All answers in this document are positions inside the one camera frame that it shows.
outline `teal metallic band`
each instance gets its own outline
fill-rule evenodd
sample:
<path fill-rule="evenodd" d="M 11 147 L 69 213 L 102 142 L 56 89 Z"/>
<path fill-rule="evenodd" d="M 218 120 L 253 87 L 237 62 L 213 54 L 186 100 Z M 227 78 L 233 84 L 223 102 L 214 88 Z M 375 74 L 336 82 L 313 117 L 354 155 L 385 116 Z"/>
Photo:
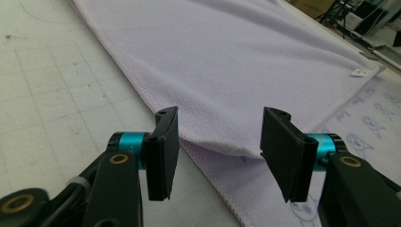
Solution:
<path fill-rule="evenodd" d="M 336 152 L 336 145 L 331 137 L 327 134 L 307 134 L 307 136 L 314 138 L 319 142 L 318 151 L 316 153 L 314 171 L 325 171 L 325 168 L 319 165 L 319 161 L 326 159 L 328 152 Z"/>
<path fill-rule="evenodd" d="M 142 164 L 142 141 L 144 140 L 144 132 L 126 131 L 121 135 L 118 150 L 133 152 L 136 155 L 138 169 L 144 169 Z"/>

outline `fabric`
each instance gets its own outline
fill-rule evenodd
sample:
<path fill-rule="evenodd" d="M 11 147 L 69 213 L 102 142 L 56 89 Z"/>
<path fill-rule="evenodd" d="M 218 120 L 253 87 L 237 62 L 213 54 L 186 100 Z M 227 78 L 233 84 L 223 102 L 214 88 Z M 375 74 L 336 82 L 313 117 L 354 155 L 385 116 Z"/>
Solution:
<path fill-rule="evenodd" d="M 244 226 L 321 225 L 324 173 L 313 175 L 307 203 L 285 204 L 259 156 L 264 106 L 290 113 L 304 132 L 339 134 L 401 182 L 392 149 L 401 146 L 401 83 L 370 81 L 379 67 L 276 0 L 74 1 L 149 107 L 180 107 L 183 148 Z M 356 69 L 368 76 L 351 77 Z"/>
<path fill-rule="evenodd" d="M 315 130 L 378 71 L 276 0 L 75 3 L 149 107 L 179 106 L 181 138 L 224 154 L 260 158 L 264 106 Z"/>

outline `cardboard box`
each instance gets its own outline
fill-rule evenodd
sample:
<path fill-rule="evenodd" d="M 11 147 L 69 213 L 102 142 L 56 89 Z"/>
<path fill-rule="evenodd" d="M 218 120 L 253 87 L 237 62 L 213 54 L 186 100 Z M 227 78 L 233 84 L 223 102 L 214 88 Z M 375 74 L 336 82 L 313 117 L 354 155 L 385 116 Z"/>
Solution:
<path fill-rule="evenodd" d="M 290 4 L 311 18 L 316 18 L 328 11 L 335 0 L 292 0 Z"/>

